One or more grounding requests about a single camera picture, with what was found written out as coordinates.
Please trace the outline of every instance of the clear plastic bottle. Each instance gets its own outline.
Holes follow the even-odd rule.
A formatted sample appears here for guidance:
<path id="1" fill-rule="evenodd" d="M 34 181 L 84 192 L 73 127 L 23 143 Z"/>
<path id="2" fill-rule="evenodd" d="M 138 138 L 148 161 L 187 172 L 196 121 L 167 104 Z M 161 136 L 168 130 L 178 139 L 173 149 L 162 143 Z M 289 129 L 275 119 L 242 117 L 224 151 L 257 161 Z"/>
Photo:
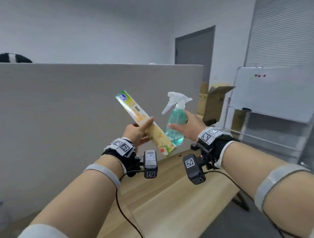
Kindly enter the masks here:
<path id="1" fill-rule="evenodd" d="M 173 105 L 176 104 L 174 110 L 170 114 L 165 134 L 169 137 L 171 142 L 175 146 L 179 146 L 182 144 L 184 140 L 184 135 L 176 130 L 172 130 L 168 127 L 169 123 L 177 123 L 180 125 L 184 125 L 187 123 L 187 116 L 185 114 L 185 104 L 192 100 L 192 98 L 188 98 L 182 93 L 176 93 L 176 92 L 168 92 L 169 102 L 166 106 L 166 108 L 163 110 L 162 114 L 165 114 Z"/>

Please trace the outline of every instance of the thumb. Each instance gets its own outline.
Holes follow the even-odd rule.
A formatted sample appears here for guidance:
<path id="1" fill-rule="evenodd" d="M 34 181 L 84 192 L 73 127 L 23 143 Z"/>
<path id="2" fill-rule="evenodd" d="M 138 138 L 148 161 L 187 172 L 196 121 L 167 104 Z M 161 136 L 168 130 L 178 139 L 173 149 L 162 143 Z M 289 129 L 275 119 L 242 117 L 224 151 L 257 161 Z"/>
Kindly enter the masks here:
<path id="1" fill-rule="evenodd" d="M 154 122 L 154 117 L 152 116 L 147 121 L 145 121 L 143 125 L 139 126 L 138 128 L 140 129 L 140 131 L 144 133 L 146 129 L 153 124 L 153 122 Z"/>
<path id="2" fill-rule="evenodd" d="M 184 126 L 185 125 L 179 125 L 179 124 L 176 124 L 176 123 L 169 123 L 168 124 L 168 127 L 171 128 L 172 130 L 176 130 L 180 133 L 183 134 L 183 131 L 184 131 Z"/>

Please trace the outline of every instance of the wooden table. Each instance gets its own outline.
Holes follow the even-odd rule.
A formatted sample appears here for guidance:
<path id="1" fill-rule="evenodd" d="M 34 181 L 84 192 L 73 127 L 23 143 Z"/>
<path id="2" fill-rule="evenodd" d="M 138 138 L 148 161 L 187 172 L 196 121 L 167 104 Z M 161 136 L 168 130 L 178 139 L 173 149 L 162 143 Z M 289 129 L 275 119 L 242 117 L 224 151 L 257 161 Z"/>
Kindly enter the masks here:
<path id="1" fill-rule="evenodd" d="M 238 188 L 224 175 L 209 173 L 206 182 L 194 185 L 186 176 L 182 158 L 200 151 L 188 150 L 158 163 L 158 176 L 125 177 L 118 194 L 125 215 L 146 238 L 198 238 L 237 194 Z M 98 238 L 138 238 L 120 214 L 116 202 Z"/>

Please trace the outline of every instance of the gray partition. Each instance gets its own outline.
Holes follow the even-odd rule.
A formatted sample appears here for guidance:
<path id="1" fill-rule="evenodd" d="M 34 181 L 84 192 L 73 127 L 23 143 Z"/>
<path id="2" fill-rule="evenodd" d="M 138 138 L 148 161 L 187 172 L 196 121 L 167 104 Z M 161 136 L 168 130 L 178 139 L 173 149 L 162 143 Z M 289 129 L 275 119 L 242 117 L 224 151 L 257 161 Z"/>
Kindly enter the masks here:
<path id="1" fill-rule="evenodd" d="M 120 90 L 164 129 L 168 91 L 193 98 L 195 113 L 202 74 L 196 65 L 0 64 L 0 199 L 13 218 L 42 209 L 134 123 Z"/>

